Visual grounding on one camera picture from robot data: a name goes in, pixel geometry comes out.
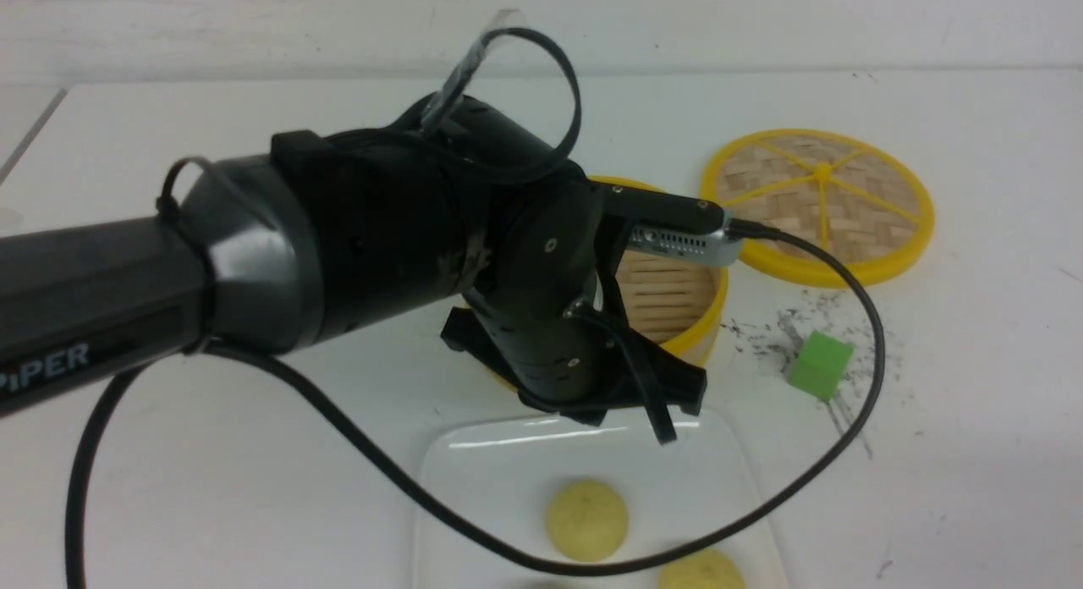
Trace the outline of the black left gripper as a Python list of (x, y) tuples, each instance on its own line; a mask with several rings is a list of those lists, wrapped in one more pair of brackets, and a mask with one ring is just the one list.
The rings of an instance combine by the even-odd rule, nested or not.
[(677, 437), (670, 405), (697, 413), (706, 374), (630, 326), (618, 269), (596, 257), (604, 198), (593, 184), (557, 175), (499, 193), (487, 264), (441, 336), (533, 409), (600, 426), (610, 410), (640, 407), (667, 445)]

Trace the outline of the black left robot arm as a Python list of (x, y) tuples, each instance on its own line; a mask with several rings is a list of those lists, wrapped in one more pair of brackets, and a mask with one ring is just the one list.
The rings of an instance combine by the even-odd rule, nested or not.
[(393, 125), (289, 131), (201, 162), (154, 215), (3, 238), (3, 413), (213, 342), (280, 356), (464, 294), (441, 339), (519, 400), (585, 426), (640, 407), (660, 443), (696, 415), (700, 366), (630, 326), (616, 270), (638, 225), (719, 208), (613, 189), (471, 96)]

